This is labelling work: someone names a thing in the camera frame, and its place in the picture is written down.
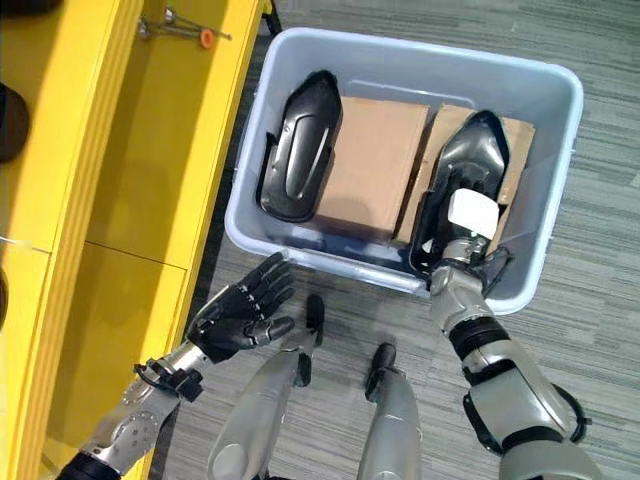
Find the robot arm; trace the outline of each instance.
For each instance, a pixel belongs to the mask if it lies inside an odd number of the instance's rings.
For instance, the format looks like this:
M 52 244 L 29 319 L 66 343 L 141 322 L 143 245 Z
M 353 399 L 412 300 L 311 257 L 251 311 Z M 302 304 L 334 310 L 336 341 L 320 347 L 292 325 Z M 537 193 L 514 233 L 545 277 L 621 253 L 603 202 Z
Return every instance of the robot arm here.
M 463 406 L 478 440 L 503 456 L 500 480 L 601 479 L 593 461 L 576 446 L 588 423 L 579 404 L 549 382 L 510 338 L 485 303 L 482 288 L 462 268 L 437 268 L 431 311 L 471 385 Z
M 120 404 L 98 424 L 91 438 L 58 480 L 118 480 L 154 445 L 160 427 L 178 404 L 202 393 L 207 369 L 238 350 L 266 345 L 294 327 L 290 317 L 271 319 L 293 294 L 282 254 L 265 260 L 234 285 L 222 289 L 200 310 L 187 340 L 173 352 L 135 365 L 138 378 Z

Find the gray carpet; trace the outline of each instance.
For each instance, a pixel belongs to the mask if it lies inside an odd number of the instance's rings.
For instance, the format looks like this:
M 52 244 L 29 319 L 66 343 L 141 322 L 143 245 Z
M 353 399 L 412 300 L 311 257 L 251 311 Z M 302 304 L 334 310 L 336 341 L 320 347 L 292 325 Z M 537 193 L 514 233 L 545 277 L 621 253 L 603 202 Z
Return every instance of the gray carpet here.
M 553 381 L 572 391 L 594 425 L 585 449 L 606 478 L 640 478 L 640 3 L 579 0 L 291 0 L 285 28 L 314 26 L 468 47 L 560 63 L 585 89 L 576 154 L 534 301 L 501 319 Z M 258 39 L 221 186 L 194 308 L 259 258 L 224 237 L 223 214 L 239 134 L 268 38 Z M 383 339 L 418 397 L 423 478 L 496 479 L 462 411 L 466 384 L 451 346 L 410 296 L 334 276 L 297 272 L 285 310 L 308 292 L 327 303 L 324 346 L 311 387 L 293 392 L 271 464 L 275 475 L 350 479 L 372 405 L 362 382 Z M 163 432 L 152 478 L 203 478 L 209 449 L 244 385 L 274 348 L 237 355 L 205 382 Z

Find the white tag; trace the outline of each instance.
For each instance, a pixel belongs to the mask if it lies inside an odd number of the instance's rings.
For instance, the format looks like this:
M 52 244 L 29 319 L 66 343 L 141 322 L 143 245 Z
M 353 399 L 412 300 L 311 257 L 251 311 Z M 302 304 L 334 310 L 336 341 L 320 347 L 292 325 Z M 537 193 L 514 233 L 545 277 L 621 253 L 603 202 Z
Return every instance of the white tag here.
M 468 188 L 460 188 L 451 196 L 447 218 L 450 223 L 491 240 L 498 228 L 499 215 L 495 201 Z

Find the orange cap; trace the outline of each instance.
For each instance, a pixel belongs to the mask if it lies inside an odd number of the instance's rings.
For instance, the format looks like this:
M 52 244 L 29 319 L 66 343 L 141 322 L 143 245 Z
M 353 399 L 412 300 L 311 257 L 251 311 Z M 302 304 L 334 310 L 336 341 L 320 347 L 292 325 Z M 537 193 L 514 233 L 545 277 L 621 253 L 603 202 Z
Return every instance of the orange cap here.
M 214 34 L 210 28 L 200 30 L 200 45 L 207 50 L 213 46 Z

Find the yellow shelf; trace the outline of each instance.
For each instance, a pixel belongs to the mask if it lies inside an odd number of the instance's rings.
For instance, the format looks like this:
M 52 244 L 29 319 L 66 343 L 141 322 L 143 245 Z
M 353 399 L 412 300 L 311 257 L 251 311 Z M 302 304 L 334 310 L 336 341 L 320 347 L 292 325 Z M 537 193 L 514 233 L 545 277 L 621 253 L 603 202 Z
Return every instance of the yellow shelf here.
M 57 473 L 118 403 L 133 379 L 132 365 L 169 347 L 184 274 L 85 245 L 47 425 L 49 473 Z
M 33 124 L 22 157 L 0 169 L 10 206 L 0 225 L 42 251 L 0 253 L 10 290 L 0 367 L 11 358 L 0 478 L 55 474 L 131 364 L 181 339 L 265 2 L 168 2 L 232 35 L 210 50 L 137 38 L 140 14 L 159 20 L 166 3 L 65 0 L 2 24 L 3 81 Z M 148 467 L 149 457 L 126 478 Z
M 0 167 L 9 288 L 3 336 L 8 479 L 35 478 L 82 244 L 141 1 L 66 0 L 49 15 L 2 20 L 2 81 L 31 113 L 28 143 Z

